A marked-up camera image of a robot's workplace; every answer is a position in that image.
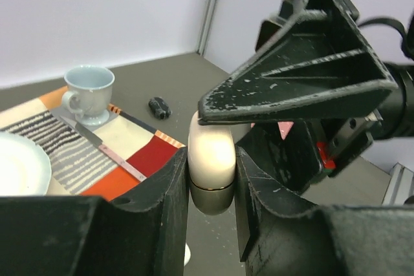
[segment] red part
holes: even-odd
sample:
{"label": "red part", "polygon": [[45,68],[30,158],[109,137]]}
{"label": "red part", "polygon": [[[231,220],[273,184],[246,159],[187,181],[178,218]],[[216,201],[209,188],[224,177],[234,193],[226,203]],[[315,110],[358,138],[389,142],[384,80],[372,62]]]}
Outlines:
{"label": "red part", "polygon": [[325,152],[326,142],[317,142],[316,146],[318,147],[319,154],[321,156],[323,166],[325,169],[335,169],[336,165],[333,160],[329,160]]}

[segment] light blue teacup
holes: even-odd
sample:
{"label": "light blue teacup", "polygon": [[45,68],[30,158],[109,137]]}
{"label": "light blue teacup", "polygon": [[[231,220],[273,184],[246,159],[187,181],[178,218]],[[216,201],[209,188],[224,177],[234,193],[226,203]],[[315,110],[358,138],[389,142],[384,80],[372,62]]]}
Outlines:
{"label": "light blue teacup", "polygon": [[115,75],[105,67],[82,65],[70,69],[64,78],[68,91],[62,96],[62,105],[76,121],[88,126],[105,123]]}

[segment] robotic arm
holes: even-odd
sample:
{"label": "robotic arm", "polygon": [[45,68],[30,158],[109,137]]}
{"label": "robotic arm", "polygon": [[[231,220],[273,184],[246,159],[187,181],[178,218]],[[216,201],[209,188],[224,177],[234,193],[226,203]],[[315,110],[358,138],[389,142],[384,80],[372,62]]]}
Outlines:
{"label": "robotic arm", "polygon": [[[382,63],[358,15],[350,0],[283,0],[263,22],[256,54],[201,98],[189,146],[111,203],[0,199],[2,273],[182,275],[191,189],[209,214],[234,198],[249,276],[414,275],[412,207],[300,197],[374,139],[414,133],[413,67]],[[411,58],[412,28],[403,32]],[[285,139],[279,121],[294,121]],[[237,123],[256,125],[234,144],[228,126]]]}

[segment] placemat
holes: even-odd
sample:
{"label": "placemat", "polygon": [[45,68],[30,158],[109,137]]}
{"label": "placemat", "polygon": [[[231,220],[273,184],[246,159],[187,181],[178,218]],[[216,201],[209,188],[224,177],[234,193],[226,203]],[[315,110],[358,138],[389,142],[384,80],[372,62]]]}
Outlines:
{"label": "placemat", "polygon": [[[0,129],[30,138],[49,155],[52,180],[48,195],[101,195],[112,200],[139,181],[58,118],[73,118],[61,107],[66,90],[62,87],[0,112]],[[184,146],[114,105],[109,110],[108,122],[89,129],[146,177]]]}

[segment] knife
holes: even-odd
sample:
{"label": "knife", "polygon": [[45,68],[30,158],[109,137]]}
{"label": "knife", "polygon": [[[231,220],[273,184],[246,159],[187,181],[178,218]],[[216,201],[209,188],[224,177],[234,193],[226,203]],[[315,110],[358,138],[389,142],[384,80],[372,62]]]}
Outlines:
{"label": "knife", "polygon": [[104,141],[95,135],[92,131],[88,130],[84,127],[81,123],[66,118],[64,116],[60,116],[60,118],[70,127],[72,127],[75,131],[77,131],[82,137],[86,138],[91,144],[97,147],[101,152],[106,154],[112,161],[117,163],[120,167],[125,169],[129,174],[131,174],[134,178],[138,181],[143,182],[147,177],[145,177],[138,169],[133,167],[130,163],[125,161],[119,155],[117,155],[113,150],[108,148],[107,145],[104,144]]}

